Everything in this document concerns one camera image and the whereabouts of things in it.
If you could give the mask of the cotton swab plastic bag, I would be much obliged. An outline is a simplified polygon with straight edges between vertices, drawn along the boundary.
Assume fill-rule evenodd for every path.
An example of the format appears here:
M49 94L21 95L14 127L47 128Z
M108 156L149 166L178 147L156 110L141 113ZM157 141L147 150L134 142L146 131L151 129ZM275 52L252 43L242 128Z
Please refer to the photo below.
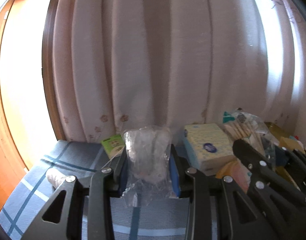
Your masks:
M224 112L222 123L233 141L242 139L267 159L275 158L275 146L279 142L260 117L238 108L233 112Z

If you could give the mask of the clear bag of cotton balls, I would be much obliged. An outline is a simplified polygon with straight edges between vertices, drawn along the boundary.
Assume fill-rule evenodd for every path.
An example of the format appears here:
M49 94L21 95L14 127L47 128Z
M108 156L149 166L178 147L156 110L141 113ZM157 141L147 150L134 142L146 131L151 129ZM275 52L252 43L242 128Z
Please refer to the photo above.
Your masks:
M170 198L171 131L145 126L125 131L123 138L128 158L128 180L122 194L126 206L142 207Z

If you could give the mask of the yellow sponge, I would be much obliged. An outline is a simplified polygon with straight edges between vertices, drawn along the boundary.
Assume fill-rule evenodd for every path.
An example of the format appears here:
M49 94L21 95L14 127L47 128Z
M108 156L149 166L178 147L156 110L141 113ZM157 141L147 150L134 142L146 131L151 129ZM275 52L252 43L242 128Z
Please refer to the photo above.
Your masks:
M279 141L280 147L285 147L289 151L299 150L300 152L305 152L303 146L296 139L281 137Z

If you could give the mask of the white gauze roll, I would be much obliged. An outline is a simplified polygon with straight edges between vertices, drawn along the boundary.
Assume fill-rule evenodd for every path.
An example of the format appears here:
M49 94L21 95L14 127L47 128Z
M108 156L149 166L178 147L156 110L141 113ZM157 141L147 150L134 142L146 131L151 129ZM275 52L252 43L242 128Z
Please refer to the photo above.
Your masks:
M49 168L46 171L46 179L57 189L66 180L66 176L56 168Z

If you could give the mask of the round gold pink food container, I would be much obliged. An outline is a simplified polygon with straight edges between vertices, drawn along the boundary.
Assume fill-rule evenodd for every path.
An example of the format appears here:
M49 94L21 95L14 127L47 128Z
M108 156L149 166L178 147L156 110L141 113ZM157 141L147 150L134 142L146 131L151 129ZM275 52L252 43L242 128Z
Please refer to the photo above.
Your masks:
M231 176L239 187L247 193L252 173L239 161L231 161L224 165L217 173L216 178L222 179L224 176Z

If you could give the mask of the gold metal tray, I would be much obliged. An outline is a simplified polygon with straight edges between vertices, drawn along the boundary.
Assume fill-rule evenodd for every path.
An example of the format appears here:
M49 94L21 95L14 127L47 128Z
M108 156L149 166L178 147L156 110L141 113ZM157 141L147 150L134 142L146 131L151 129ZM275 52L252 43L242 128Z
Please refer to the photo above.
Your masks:
M265 122L265 124L268 127L270 133L272 133L272 135L278 140L278 143L279 143L281 137L296 139L297 141L299 141L297 137L294 137L294 136L290 135L289 133L285 132L278 125L276 125L272 122Z

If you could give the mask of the blue plaid tablecloth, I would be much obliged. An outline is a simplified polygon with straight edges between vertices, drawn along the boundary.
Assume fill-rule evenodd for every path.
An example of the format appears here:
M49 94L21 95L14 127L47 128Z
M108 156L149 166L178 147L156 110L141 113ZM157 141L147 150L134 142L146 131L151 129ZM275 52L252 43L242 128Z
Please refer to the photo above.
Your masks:
M148 206L125 207L120 198L111 200L116 239L184 239L188 201L171 198L169 172L171 143L158 140L144 151L139 164L150 166L160 179L153 193L166 192ZM113 167L118 155L109 157L100 144L58 141L20 181L0 212L0 226L7 239L20 239L33 218L62 183L74 184L105 167Z

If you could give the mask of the yellow blue tissue box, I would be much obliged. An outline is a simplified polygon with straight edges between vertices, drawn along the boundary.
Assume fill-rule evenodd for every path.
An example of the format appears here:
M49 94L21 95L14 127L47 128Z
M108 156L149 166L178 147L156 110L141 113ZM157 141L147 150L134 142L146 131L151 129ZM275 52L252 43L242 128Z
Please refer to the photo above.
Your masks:
M228 136L216 124L184 126L183 143L190 165L207 176L236 160Z

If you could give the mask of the green tissue packet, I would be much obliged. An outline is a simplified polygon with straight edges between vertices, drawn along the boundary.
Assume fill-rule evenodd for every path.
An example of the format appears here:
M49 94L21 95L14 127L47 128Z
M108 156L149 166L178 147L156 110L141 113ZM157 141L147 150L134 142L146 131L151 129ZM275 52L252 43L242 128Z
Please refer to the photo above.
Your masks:
M102 140L101 144L109 159L112 159L113 157L121 154L125 147L124 139L120 134L116 134Z

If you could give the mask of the white floral curtain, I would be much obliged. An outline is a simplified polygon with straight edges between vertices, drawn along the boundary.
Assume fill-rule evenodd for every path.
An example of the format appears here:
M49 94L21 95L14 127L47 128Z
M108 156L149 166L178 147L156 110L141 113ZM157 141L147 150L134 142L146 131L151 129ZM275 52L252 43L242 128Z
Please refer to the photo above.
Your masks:
M306 21L292 0L59 0L53 76L67 140L221 124L241 108L306 144Z

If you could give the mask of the dark wooden door frame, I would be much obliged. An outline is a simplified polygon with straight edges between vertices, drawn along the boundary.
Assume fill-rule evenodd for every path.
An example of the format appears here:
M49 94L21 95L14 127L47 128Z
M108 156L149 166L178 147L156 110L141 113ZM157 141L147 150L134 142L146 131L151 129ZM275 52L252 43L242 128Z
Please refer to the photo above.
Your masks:
M53 75L53 43L55 17L59 0L50 0L45 27L42 37L42 79L45 91L47 109L50 122L57 140L65 140L65 133L62 128L59 110L56 102L54 75Z

